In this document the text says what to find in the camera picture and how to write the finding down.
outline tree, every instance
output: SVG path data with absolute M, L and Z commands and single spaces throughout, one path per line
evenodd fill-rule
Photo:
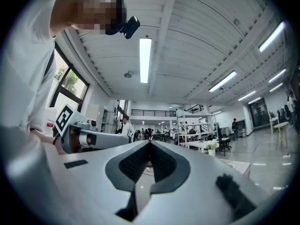
M 54 77 L 57 80 L 60 80 L 60 77 L 64 74 L 65 70 L 66 68 L 64 66 L 60 67 L 57 74 L 55 74 Z M 76 76 L 76 74 L 72 70 L 70 70 L 67 74 L 67 77 L 63 81 L 62 86 L 76 96 L 77 88 L 75 87 L 75 85 L 77 84 L 78 79 L 79 78 Z

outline window frame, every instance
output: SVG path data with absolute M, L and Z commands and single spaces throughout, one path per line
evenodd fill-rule
M 59 55 L 61 56 L 61 58 L 64 60 L 64 62 L 66 63 L 66 65 L 68 66 L 67 69 L 64 71 L 62 77 L 60 78 L 59 80 L 59 83 L 56 87 L 56 90 L 53 94 L 53 97 L 51 99 L 51 102 L 50 102 L 50 106 L 49 107 L 54 107 L 55 106 L 55 103 L 56 103 L 56 100 L 57 100 L 57 97 L 59 95 L 59 93 L 63 94 L 64 96 L 66 96 L 67 98 L 73 100 L 74 102 L 78 103 L 78 108 L 77 108 L 77 111 L 80 112 L 81 111 L 81 108 L 82 108 L 82 105 L 83 105 L 83 101 L 85 99 L 85 96 L 86 96 L 86 93 L 87 93 L 87 90 L 90 86 L 89 83 L 87 83 L 85 81 L 85 79 L 77 72 L 77 70 L 74 68 L 73 64 L 69 62 L 69 60 L 66 58 L 65 54 L 62 52 L 62 50 L 60 49 L 60 47 L 57 45 L 57 43 L 55 42 L 55 49 L 56 51 L 59 53 Z M 75 73 L 75 75 L 84 83 L 85 85 L 85 88 L 83 90 L 84 94 L 83 94 L 83 98 L 80 99 L 79 97 L 77 97 L 76 95 L 74 95 L 73 93 L 71 93 L 69 90 L 67 90 L 66 88 L 64 88 L 62 86 L 64 80 L 66 79 L 68 73 L 72 71 L 73 73 Z

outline black hair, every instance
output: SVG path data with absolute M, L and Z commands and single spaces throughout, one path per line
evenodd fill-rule
M 105 34 L 114 35 L 119 32 L 126 22 L 127 9 L 124 0 L 116 0 L 116 20 L 105 29 Z

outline metal shelving rack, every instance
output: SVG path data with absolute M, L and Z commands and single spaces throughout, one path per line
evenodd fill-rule
M 176 111 L 176 117 L 177 117 L 177 134 L 178 134 L 178 146 L 179 146 L 179 133 L 180 130 L 179 128 L 182 127 L 184 128 L 184 136 L 185 136 L 185 147 L 187 147 L 187 138 L 190 136 L 198 136 L 198 135 L 202 135 L 202 134 L 217 134 L 217 138 L 218 138 L 218 129 L 217 129 L 217 119 L 216 116 L 214 114 L 204 114 L 204 113 L 197 113 L 197 114 L 192 114 L 183 110 L 178 109 Z M 205 118 L 205 117 L 213 117 L 213 120 L 211 123 L 201 123 L 199 122 L 199 124 L 186 124 L 186 118 Z M 186 126 L 199 126 L 199 125 L 208 125 L 208 131 L 207 132 L 199 132 L 196 134 L 188 134 L 187 130 L 186 130 Z M 216 130 L 212 130 L 210 131 L 210 125 L 216 125 Z

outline potted plant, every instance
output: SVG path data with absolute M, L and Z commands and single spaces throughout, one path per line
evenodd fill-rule
M 216 139 L 207 141 L 207 143 L 206 143 L 206 149 L 208 150 L 208 154 L 211 156 L 216 155 L 216 148 L 218 148 L 218 147 L 219 147 L 219 143 Z

